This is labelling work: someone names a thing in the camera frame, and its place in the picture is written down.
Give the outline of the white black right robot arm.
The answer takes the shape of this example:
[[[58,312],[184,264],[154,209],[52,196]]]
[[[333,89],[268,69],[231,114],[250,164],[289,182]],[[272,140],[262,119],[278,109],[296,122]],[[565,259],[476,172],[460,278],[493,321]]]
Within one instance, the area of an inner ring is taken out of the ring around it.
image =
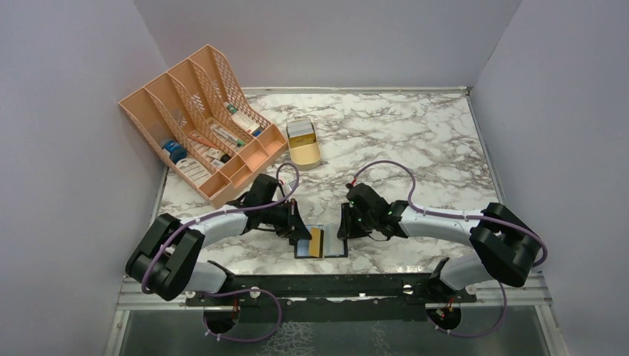
[[[364,183],[349,184],[340,208],[337,238],[368,237],[376,231],[393,237],[430,237],[473,249],[471,254],[445,258],[428,279],[429,295],[445,302],[468,285],[496,280],[522,287],[544,249],[529,228],[505,205],[462,211],[413,207],[409,201],[387,202]]]

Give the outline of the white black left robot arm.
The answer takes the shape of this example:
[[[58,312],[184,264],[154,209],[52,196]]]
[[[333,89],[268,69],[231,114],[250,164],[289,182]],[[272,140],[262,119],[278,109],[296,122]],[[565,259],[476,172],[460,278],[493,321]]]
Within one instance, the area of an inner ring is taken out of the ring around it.
[[[159,215],[129,257],[125,273],[148,294],[173,300],[185,291],[204,291],[211,302],[227,303],[233,294],[230,272],[217,263],[200,263],[203,248],[227,237],[270,225],[291,244],[312,238],[290,193],[274,200],[278,179],[259,174],[251,189],[222,208],[183,222]]]

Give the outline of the black leather card holder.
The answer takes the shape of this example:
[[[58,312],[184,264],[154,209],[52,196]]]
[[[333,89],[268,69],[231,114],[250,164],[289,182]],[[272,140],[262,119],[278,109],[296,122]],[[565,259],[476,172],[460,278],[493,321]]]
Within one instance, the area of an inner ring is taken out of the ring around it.
[[[313,225],[306,225],[310,230]],[[324,229],[324,241],[323,241],[323,257],[313,258],[308,254],[309,241],[301,240],[294,247],[295,259],[334,259],[334,258],[346,258],[349,256],[349,246],[346,240],[339,240],[337,238],[337,230],[339,224],[327,224],[321,225]]]

